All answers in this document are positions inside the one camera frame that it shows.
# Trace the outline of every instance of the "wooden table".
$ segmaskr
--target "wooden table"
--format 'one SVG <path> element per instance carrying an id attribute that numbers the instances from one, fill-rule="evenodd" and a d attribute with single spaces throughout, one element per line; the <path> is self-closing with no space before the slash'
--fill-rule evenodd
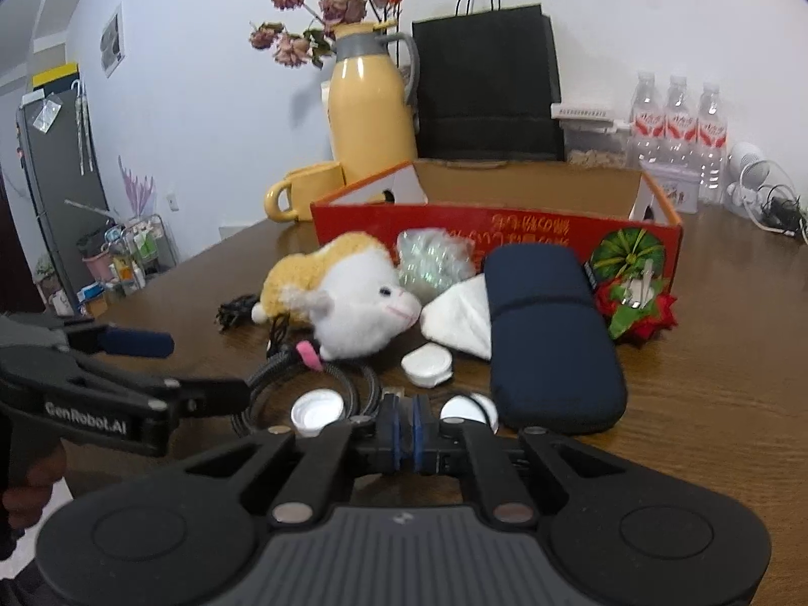
<path id="1" fill-rule="evenodd" d="M 247 376 L 264 357 L 267 332 L 253 326 L 217 332 L 219 303 L 256 292 L 281 256 L 316 247 L 308 225 L 261 223 L 155 280 L 114 305 L 106 318 L 120 325 L 170 331 L 169 360 L 114 360 L 176 376 Z M 808 603 L 808 248 L 768 235 L 719 209 L 685 220 L 673 293 L 680 325 L 642 349 L 618 349 L 629 384 L 623 419 L 587 442 L 718 492 L 753 508 L 773 539 L 773 558 L 754 603 Z M 406 384 L 398 360 L 419 345 L 402 336 L 375 360 L 385 384 Z M 461 360 L 459 384 L 487 389 L 488 366 Z M 264 415 L 288 421 L 306 388 L 304 376 L 280 390 Z M 229 421 L 184 423 L 172 457 L 230 439 Z M 81 482 L 128 477 L 156 461 L 116 451 L 70 447 L 72 475 Z M 424 502 L 458 500 L 451 479 L 391 479 L 368 497 Z"/>

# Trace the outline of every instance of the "plush toy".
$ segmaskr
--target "plush toy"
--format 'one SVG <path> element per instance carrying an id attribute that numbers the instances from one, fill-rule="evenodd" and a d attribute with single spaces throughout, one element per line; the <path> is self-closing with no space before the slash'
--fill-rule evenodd
<path id="1" fill-rule="evenodd" d="M 421 303 L 398 285 L 387 249 L 364 232 L 347 232 L 311 255 L 289 255 L 269 272 L 255 323 L 289 313 L 310 324 L 323 360 L 369 356 L 419 319 Z"/>

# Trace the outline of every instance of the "red bottle label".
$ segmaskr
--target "red bottle label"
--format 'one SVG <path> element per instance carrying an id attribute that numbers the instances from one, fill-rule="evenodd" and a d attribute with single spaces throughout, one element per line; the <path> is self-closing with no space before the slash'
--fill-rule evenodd
<path id="1" fill-rule="evenodd" d="M 662 136 L 665 133 L 665 116 L 652 111 L 640 111 L 633 120 L 634 135 Z"/>
<path id="2" fill-rule="evenodd" d="M 693 141 L 696 138 L 696 119 L 690 114 L 680 113 L 668 116 L 665 136 L 668 139 Z"/>
<path id="3" fill-rule="evenodd" d="M 708 147 L 724 147 L 726 145 L 726 125 L 700 122 L 699 141 Z"/>

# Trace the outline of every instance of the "navy blue pouch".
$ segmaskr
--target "navy blue pouch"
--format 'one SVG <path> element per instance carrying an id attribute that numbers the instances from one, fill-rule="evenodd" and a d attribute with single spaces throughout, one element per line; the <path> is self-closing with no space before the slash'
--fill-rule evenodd
<path id="1" fill-rule="evenodd" d="M 509 244 L 486 258 L 484 272 L 500 420 L 566 435 L 613 426 L 625 411 L 625 379 L 572 251 Z"/>

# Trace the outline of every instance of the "plastic water bottle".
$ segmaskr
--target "plastic water bottle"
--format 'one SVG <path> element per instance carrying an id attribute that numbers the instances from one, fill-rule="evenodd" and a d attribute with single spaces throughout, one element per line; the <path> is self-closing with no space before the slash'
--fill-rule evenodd
<path id="1" fill-rule="evenodd" d="M 656 162 L 664 131 L 665 115 L 660 107 L 660 95 L 654 85 L 653 72 L 640 72 L 631 107 L 629 166 L 639 167 L 643 163 Z"/>
<path id="2" fill-rule="evenodd" d="M 717 84 L 704 85 L 699 103 L 697 150 L 701 171 L 699 199 L 719 203 L 726 165 L 726 119 Z"/>
<path id="3" fill-rule="evenodd" d="M 696 116 L 688 107 L 688 78 L 671 77 L 668 102 L 665 104 L 665 139 L 661 143 L 658 162 L 689 166 L 696 141 Z"/>

